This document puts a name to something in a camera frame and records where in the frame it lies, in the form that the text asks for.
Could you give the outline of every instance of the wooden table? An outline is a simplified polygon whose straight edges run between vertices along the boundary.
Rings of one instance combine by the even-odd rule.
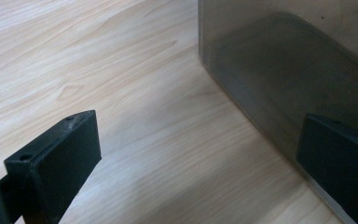
[[[197,35],[196,0],[0,1],[0,178],[95,109],[103,160],[62,223],[339,223],[206,73]]]

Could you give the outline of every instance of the screw hole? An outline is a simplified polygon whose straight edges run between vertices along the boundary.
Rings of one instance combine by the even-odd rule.
[[[32,158],[32,155],[31,154],[25,154],[25,155],[22,155],[21,157],[20,157],[20,160],[21,161],[28,161],[28,160],[30,160]]]

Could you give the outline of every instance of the wood grain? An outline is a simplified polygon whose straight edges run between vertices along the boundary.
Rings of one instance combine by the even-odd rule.
[[[96,109],[62,223],[339,223],[200,64],[196,0],[0,1],[2,161]]]

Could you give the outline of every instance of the light wood surface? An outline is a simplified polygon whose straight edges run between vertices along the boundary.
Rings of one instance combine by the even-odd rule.
[[[95,109],[103,160],[62,223],[339,223],[200,65],[197,35],[196,0],[0,1],[0,177]]]

